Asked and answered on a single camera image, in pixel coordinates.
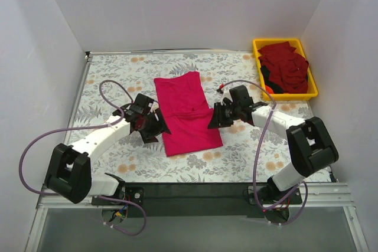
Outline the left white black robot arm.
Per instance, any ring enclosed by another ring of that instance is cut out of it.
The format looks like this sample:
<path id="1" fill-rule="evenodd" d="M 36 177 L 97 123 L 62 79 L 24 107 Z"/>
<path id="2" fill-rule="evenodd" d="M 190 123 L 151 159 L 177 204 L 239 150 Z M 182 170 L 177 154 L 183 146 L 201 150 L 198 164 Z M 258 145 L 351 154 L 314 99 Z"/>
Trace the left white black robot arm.
<path id="1" fill-rule="evenodd" d="M 135 100 L 115 110 L 105 124 L 70 145 L 57 145 L 52 152 L 44 185 L 54 193 L 78 204 L 86 197 L 105 196 L 114 205 L 126 197 L 126 183 L 113 174 L 94 175 L 92 165 L 121 139 L 138 132 L 143 143 L 157 142 L 170 130 L 155 100 L 138 94 Z"/>

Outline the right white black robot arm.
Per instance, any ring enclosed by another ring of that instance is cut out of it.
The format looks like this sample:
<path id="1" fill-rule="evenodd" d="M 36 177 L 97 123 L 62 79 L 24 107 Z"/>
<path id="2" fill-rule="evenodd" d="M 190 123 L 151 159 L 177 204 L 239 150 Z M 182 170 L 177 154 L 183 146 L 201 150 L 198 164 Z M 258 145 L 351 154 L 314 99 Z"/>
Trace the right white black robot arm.
<path id="1" fill-rule="evenodd" d="M 214 104 L 208 128 L 230 127 L 236 120 L 275 133 L 286 139 L 289 147 L 290 163 L 270 177 L 264 187 L 254 190 L 255 201 L 281 203 L 305 178 L 339 159 L 336 146 L 319 117 L 303 119 L 277 112 L 273 105 L 254 102 L 244 85 L 223 93 L 221 101 Z"/>

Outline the magenta pink t-shirt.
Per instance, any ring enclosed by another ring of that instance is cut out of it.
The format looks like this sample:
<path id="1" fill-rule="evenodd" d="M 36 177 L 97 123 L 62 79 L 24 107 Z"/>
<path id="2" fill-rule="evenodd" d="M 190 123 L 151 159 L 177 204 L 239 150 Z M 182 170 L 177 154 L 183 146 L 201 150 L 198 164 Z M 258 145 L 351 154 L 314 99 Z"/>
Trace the magenta pink t-shirt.
<path id="1" fill-rule="evenodd" d="M 159 108 L 170 133 L 163 133 L 168 157 L 223 146 L 218 129 L 209 129 L 213 115 L 197 71 L 175 78 L 155 78 Z"/>

